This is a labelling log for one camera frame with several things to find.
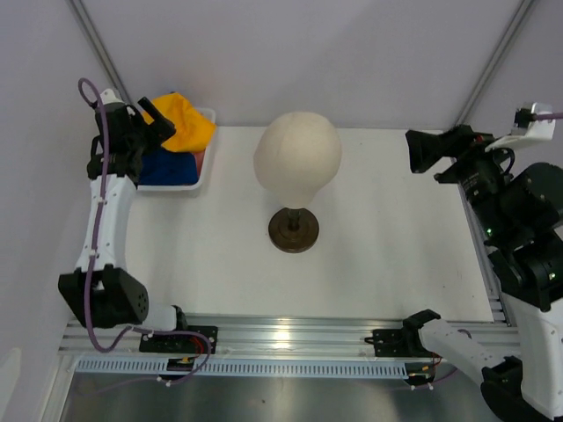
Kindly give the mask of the yellow bucket hat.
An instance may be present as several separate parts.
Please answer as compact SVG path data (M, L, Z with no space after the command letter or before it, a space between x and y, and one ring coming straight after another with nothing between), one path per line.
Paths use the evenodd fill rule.
M162 147L172 153L199 153L211 142L216 124L204 117L190 101L177 92L154 98L151 103L176 129Z

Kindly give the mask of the dark blue bucket hat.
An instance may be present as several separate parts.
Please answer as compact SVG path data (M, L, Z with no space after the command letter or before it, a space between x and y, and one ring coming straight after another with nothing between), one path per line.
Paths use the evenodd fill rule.
M141 186L190 186L198 181L196 160L190 152L171 152L161 148L143 156L139 177Z

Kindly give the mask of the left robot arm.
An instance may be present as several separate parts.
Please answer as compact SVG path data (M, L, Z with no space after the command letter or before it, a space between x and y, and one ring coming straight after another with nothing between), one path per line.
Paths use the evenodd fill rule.
M129 105L106 89L95 109L99 135L91 143L87 176L91 210L84 247L74 270L58 289L84 327L141 326L159 332L171 352L188 346L190 330L179 307L152 302L147 288L127 270L128 218L143 168L143 157L175 133L173 124L147 99Z

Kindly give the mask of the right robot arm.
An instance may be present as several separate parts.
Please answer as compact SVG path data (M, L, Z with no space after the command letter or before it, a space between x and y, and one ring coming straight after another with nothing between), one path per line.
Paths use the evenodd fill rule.
M431 310L405 320L402 347L444 358L479 386L501 420L561 420L562 170L536 163L513 174L514 149L466 125L438 135L409 130L406 142L414 173L451 160L435 180L459 186L477 217L514 315L520 352L491 353Z

